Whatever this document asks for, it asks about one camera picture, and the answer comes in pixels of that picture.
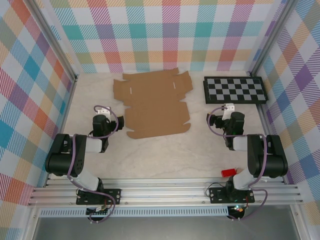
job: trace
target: black and white checkerboard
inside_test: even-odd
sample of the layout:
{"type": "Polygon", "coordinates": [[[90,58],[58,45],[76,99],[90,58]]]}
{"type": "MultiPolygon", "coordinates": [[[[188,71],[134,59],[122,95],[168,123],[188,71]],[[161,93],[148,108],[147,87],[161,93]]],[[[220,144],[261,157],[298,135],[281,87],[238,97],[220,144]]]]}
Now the black and white checkerboard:
{"type": "Polygon", "coordinates": [[[265,104],[267,92],[261,77],[205,76],[206,104],[265,104]]]}

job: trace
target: flattened cardboard box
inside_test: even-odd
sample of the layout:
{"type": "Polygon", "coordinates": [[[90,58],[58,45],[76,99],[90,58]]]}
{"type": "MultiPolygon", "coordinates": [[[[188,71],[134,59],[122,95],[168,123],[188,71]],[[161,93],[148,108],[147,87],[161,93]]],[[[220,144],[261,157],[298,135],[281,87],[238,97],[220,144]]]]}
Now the flattened cardboard box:
{"type": "Polygon", "coordinates": [[[137,74],[123,74],[126,81],[113,81],[116,100],[123,101],[126,134],[132,139],[180,134],[191,124],[186,102],[180,100],[193,89],[189,73],[177,68],[137,74]]]}

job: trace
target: marble surface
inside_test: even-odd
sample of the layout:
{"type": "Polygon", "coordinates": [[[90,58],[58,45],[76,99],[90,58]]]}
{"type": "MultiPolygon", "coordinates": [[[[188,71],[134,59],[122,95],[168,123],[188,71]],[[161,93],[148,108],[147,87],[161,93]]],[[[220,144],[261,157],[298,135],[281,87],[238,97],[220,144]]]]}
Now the marble surface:
{"type": "MultiPolygon", "coordinates": [[[[105,153],[86,153],[84,165],[100,178],[209,178],[220,177],[221,170],[245,168],[247,152],[230,151],[224,139],[214,135],[206,124],[206,115],[215,104],[205,104],[204,76],[246,76],[244,71],[190,72],[193,90],[186,94],[191,128],[181,134],[132,139],[128,128],[109,138],[105,153]]],[[[94,105],[111,106],[117,115],[124,114],[123,102],[113,96],[113,79],[120,73],[82,73],[76,85],[64,132],[88,134],[92,130],[94,105]]],[[[245,114],[244,133],[263,133],[255,105],[237,104],[245,114]]]]}

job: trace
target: black mounting plate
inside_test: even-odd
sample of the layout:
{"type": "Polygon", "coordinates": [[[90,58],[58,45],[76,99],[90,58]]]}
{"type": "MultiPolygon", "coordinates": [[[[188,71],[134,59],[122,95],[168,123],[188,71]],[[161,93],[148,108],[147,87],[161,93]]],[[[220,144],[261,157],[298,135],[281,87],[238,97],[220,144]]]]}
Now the black mounting plate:
{"type": "MultiPolygon", "coordinates": [[[[111,195],[114,200],[115,204],[120,204],[121,199],[121,189],[119,188],[109,188],[103,189],[105,194],[111,195]]],[[[77,199],[75,201],[76,205],[104,205],[106,197],[100,194],[91,193],[88,191],[77,190],[77,199]]],[[[107,198],[107,205],[112,204],[112,200],[107,198]]]]}
{"type": "Polygon", "coordinates": [[[246,204],[248,199],[248,203],[252,204],[255,202],[255,196],[252,191],[240,191],[241,195],[237,199],[237,201],[230,201],[227,196],[227,191],[225,187],[210,187],[209,188],[209,196],[210,203],[212,204],[246,204]]]}

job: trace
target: red object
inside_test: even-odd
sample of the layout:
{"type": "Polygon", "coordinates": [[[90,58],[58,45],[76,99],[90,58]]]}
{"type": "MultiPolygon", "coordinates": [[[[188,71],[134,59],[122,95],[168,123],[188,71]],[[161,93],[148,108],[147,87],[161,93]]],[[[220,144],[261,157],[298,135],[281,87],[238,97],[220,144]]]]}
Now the red object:
{"type": "Polygon", "coordinates": [[[222,170],[221,174],[222,174],[223,178],[228,178],[228,177],[236,175],[237,172],[236,172],[235,168],[232,168],[232,169],[222,170]]]}

